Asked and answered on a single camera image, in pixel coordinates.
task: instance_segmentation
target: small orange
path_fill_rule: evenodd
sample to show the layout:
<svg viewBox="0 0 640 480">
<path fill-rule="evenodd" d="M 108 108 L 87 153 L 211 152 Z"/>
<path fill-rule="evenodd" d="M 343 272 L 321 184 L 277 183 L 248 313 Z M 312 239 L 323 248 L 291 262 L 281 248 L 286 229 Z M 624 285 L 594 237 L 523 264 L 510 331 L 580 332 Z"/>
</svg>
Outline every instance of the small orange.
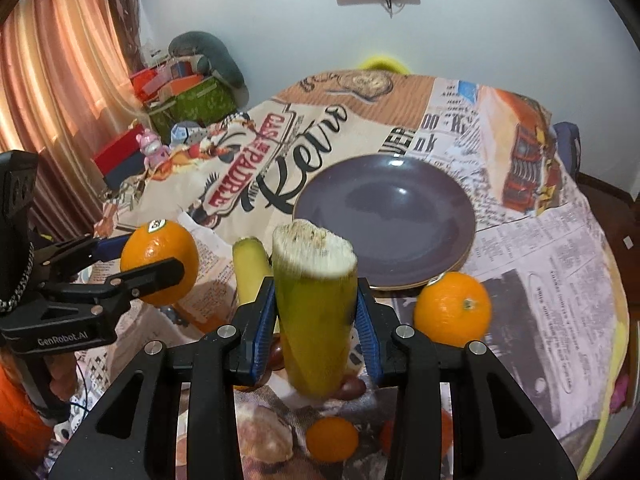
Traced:
<svg viewBox="0 0 640 480">
<path fill-rule="evenodd" d="M 141 298 L 153 306 L 175 303 L 193 288 L 198 278 L 200 259 L 191 233 L 177 222 L 153 220 L 133 232 L 120 256 L 120 270 L 123 272 L 167 258 L 182 262 L 184 276 L 177 285 Z"/>
<path fill-rule="evenodd" d="M 486 334 L 491 300 L 484 286 L 461 272 L 447 272 L 424 287 L 414 310 L 414 327 L 432 341 L 462 348 Z"/>
<path fill-rule="evenodd" d="M 443 409 L 440 409 L 440 419 L 442 422 L 442 429 L 440 433 L 441 440 L 441 457 L 447 454 L 447 451 L 453 444 L 453 420 L 451 419 L 451 415 L 445 412 Z M 394 422 L 392 420 L 388 420 L 385 422 L 384 426 L 382 426 L 382 431 L 380 431 L 380 436 L 378 440 L 380 441 L 380 449 L 382 452 L 389 456 L 391 455 L 391 442 L 394 437 Z"/>
<path fill-rule="evenodd" d="M 306 430 L 306 448 L 318 462 L 344 462 L 358 441 L 358 430 L 340 416 L 321 418 Z"/>
</svg>

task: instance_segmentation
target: wooden baseboard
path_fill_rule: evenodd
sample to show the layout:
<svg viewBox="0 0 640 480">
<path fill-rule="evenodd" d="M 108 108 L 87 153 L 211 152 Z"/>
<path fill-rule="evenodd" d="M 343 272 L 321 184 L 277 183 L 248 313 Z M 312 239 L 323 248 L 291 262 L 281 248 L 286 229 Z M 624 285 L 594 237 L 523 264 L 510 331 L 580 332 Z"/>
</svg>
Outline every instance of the wooden baseboard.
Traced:
<svg viewBox="0 0 640 480">
<path fill-rule="evenodd" d="M 631 193 L 621 190 L 619 187 L 614 186 L 613 184 L 609 184 L 608 182 L 604 182 L 604 180 L 600 180 L 599 178 L 595 178 L 594 176 L 587 175 L 585 173 L 578 173 L 575 181 L 578 184 L 584 184 L 585 186 L 593 187 L 603 193 L 607 193 L 611 196 L 614 196 L 629 207 L 634 206 L 634 199 L 631 196 Z"/>
</svg>

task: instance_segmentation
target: red box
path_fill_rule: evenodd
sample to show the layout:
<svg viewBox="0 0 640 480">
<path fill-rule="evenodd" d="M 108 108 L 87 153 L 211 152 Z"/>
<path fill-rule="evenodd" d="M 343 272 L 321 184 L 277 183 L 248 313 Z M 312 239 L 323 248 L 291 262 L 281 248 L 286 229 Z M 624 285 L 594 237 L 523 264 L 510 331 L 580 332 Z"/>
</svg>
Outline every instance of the red box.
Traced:
<svg viewBox="0 0 640 480">
<path fill-rule="evenodd" d="M 149 99 L 156 97 L 157 93 L 149 95 L 143 90 L 143 87 L 155 78 L 156 75 L 158 75 L 158 67 L 145 68 L 144 70 L 136 72 L 134 75 L 129 77 L 136 97 L 142 102 L 149 101 Z"/>
<path fill-rule="evenodd" d="M 145 127 L 137 124 L 128 132 L 113 139 L 92 157 L 102 176 L 106 176 L 113 168 L 140 150 L 136 136 L 144 131 Z"/>
</svg>

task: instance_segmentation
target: green box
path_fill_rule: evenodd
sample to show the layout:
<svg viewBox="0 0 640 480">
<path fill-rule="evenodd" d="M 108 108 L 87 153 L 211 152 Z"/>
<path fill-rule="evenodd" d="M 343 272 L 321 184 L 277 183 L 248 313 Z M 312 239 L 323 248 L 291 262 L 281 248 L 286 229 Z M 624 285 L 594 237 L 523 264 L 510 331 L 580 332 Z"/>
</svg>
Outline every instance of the green box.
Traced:
<svg viewBox="0 0 640 480">
<path fill-rule="evenodd" d="M 201 126 L 217 123 L 237 110 L 231 90 L 209 77 L 149 112 L 149 118 L 162 137 L 171 142 L 171 128 L 181 121 L 196 121 Z"/>
</svg>

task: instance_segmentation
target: newspaper print tablecloth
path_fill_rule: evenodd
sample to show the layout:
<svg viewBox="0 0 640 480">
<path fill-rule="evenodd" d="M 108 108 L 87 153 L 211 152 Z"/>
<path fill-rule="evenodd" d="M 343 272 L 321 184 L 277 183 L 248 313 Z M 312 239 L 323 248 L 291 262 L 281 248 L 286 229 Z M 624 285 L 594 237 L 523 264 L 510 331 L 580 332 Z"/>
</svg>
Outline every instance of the newspaper print tablecloth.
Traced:
<svg viewBox="0 0 640 480">
<path fill-rule="evenodd" d="M 628 319 L 624 297 L 614 293 L 619 278 L 606 240 L 556 155 L 544 108 L 465 81 L 331 72 L 306 78 L 202 137 L 175 149 L 131 207 L 124 198 L 116 228 L 185 211 L 227 244 L 253 235 L 269 251 L 273 228 L 289 221 L 305 184 L 339 160 L 374 152 L 414 156 L 454 177 L 477 221 L 462 271 L 484 283 L 494 305 L 486 342 L 580 465 L 609 401 L 611 370 L 620 366 L 610 350 L 615 325 Z M 378 300 L 411 323 L 417 293 Z M 221 316 L 229 315 L 225 308 Z M 136 347 L 146 337 L 138 339 Z M 357 335 L 353 346 L 352 362 L 361 365 Z M 99 359 L 101 351 L 95 352 Z M 101 387 L 113 378 L 108 367 L 103 372 Z M 393 390 L 369 387 L 361 399 L 317 406 L 292 390 L 285 372 L 256 392 L 236 393 L 245 477 L 382 478 L 386 459 L 378 433 L 393 417 L 395 397 Z M 447 407 L 446 384 L 442 399 Z M 306 452 L 306 428 L 327 414 L 344 416 L 360 432 L 360 446 L 344 464 L 319 465 Z M 178 425 L 179 478 L 185 475 L 179 429 L 185 417 Z M 282 423 L 292 430 L 293 456 L 265 462 L 251 436 L 272 438 L 278 448 L 273 425 Z M 450 475 L 446 458 L 442 476 Z"/>
</svg>

